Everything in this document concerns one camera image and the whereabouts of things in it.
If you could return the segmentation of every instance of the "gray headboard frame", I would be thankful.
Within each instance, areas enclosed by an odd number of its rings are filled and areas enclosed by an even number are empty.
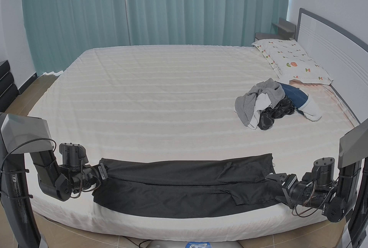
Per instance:
[[[358,37],[356,37],[355,35],[353,35],[352,33],[348,32],[346,29],[338,26],[337,24],[315,14],[312,13],[306,9],[300,8],[299,9],[299,18],[298,18],[298,25],[297,25],[297,31],[296,31],[296,35],[295,35],[295,40],[298,40],[298,36],[299,36],[299,30],[300,30],[300,22],[301,22],[301,16],[302,14],[305,14],[327,26],[329,26],[330,28],[336,30],[338,33],[344,35],[345,37],[347,37],[348,39],[350,39],[352,42],[356,43],[358,46],[360,46],[363,50],[365,50],[366,52],[368,52],[368,44],[363,42],[361,39],[359,39]],[[344,104],[349,108],[350,112],[354,115],[355,119],[360,123],[359,119],[356,117],[355,113],[352,111],[352,109],[349,107],[349,105],[346,103],[346,101],[341,97],[341,95],[338,93],[338,91],[333,87],[333,85],[331,85],[332,89],[335,91],[335,93],[339,96],[339,98],[344,102]]]

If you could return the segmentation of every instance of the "white headboard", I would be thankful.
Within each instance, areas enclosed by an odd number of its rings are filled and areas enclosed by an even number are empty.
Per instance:
[[[303,8],[295,39],[334,79],[331,87],[359,122],[368,118],[368,44]]]

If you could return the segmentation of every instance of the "tiled floor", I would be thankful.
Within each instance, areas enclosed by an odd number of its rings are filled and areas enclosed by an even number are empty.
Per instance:
[[[57,79],[57,76],[40,76],[25,92],[16,98],[7,109],[7,113],[27,115],[34,104]],[[135,248],[143,241],[122,236],[105,235],[86,232],[68,227],[60,223],[51,222],[35,214],[40,232],[46,237],[50,248]],[[281,234],[269,235],[256,239],[239,241],[245,248],[333,248],[345,225],[344,221],[332,224],[328,221],[298,228]],[[4,210],[0,205],[0,248],[16,248],[12,230],[9,226]]]

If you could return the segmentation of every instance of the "bed sheet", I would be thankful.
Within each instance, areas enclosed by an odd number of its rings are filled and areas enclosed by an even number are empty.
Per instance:
[[[268,131],[245,127],[236,97],[277,76],[251,47],[129,46],[84,52],[40,98],[29,116],[46,119],[57,143],[85,146],[91,165],[100,158],[153,162],[221,160],[272,153],[276,172],[302,175],[321,157],[338,158],[338,141],[355,121],[324,85],[294,84],[320,106],[311,122],[299,113]],[[56,151],[58,161],[61,155]],[[227,241],[292,230],[325,220],[320,212],[297,218],[283,204],[219,218],[147,218],[120,214],[90,193],[60,202],[44,195],[29,155],[34,210],[92,232],[177,241]]]

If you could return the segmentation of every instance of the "gray clothing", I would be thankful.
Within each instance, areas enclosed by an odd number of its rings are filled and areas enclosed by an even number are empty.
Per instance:
[[[244,96],[237,97],[235,100],[235,111],[245,126],[248,126],[252,120],[255,100],[259,94],[268,95],[272,108],[285,98],[284,89],[272,78],[256,84]]]

